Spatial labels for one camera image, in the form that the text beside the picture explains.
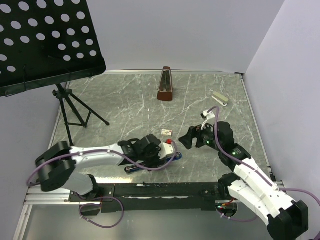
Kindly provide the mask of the white staple box sleeve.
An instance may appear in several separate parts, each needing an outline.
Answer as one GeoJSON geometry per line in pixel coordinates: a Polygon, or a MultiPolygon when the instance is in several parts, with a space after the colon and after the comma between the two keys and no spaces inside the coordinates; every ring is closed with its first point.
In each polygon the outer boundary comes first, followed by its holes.
{"type": "Polygon", "coordinates": [[[162,136],[172,136],[173,131],[169,129],[162,129],[161,130],[161,135],[162,136]]]}

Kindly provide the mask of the small beige white stapler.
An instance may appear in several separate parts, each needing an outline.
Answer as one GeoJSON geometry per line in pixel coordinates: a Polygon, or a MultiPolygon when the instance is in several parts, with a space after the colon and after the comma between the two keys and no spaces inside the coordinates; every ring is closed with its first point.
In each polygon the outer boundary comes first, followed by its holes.
{"type": "Polygon", "coordinates": [[[223,107],[226,107],[228,105],[229,99],[219,92],[214,91],[211,97],[223,107]]]}

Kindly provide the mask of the blue metal stapler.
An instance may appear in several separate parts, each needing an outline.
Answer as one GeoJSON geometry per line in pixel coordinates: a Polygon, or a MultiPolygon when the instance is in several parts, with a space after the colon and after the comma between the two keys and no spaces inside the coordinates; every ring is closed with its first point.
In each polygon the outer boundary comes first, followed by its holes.
{"type": "MultiPolygon", "coordinates": [[[[173,158],[172,161],[177,161],[177,160],[180,160],[181,158],[183,157],[182,153],[181,152],[177,152],[175,157],[173,158]]],[[[166,165],[169,161],[170,161],[171,157],[168,156],[164,159],[160,159],[160,160],[155,160],[153,162],[142,162],[140,165],[142,165],[143,167],[146,167],[146,168],[160,168],[164,165],[166,165]]],[[[129,166],[126,166],[124,168],[124,171],[126,174],[132,174],[132,173],[135,173],[135,172],[138,172],[138,171],[142,171],[143,169],[136,166],[136,165],[129,165],[129,166]]]]}

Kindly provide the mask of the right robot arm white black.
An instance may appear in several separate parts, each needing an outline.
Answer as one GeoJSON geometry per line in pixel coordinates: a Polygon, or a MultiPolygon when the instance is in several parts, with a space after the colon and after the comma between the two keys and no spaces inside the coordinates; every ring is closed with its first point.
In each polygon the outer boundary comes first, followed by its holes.
{"type": "Polygon", "coordinates": [[[235,142],[227,122],[215,125],[191,126],[179,142],[191,149],[208,146],[218,152],[221,162],[231,173],[218,181],[218,193],[223,199],[234,198],[243,203],[267,227],[274,240],[295,240],[309,229],[309,209],[281,191],[256,164],[253,157],[235,142]]]}

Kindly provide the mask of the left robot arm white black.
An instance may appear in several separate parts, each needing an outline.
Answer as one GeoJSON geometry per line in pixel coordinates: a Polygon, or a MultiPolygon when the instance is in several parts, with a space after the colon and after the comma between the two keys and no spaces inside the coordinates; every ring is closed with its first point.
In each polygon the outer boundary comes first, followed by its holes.
{"type": "Polygon", "coordinates": [[[138,162],[142,162],[144,167],[154,168],[165,156],[163,150],[161,141],[152,134],[103,147],[75,147],[61,141],[38,157],[35,164],[43,192],[69,188],[87,201],[93,201],[99,195],[99,188],[92,175],[83,175],[78,170],[138,162]]]}

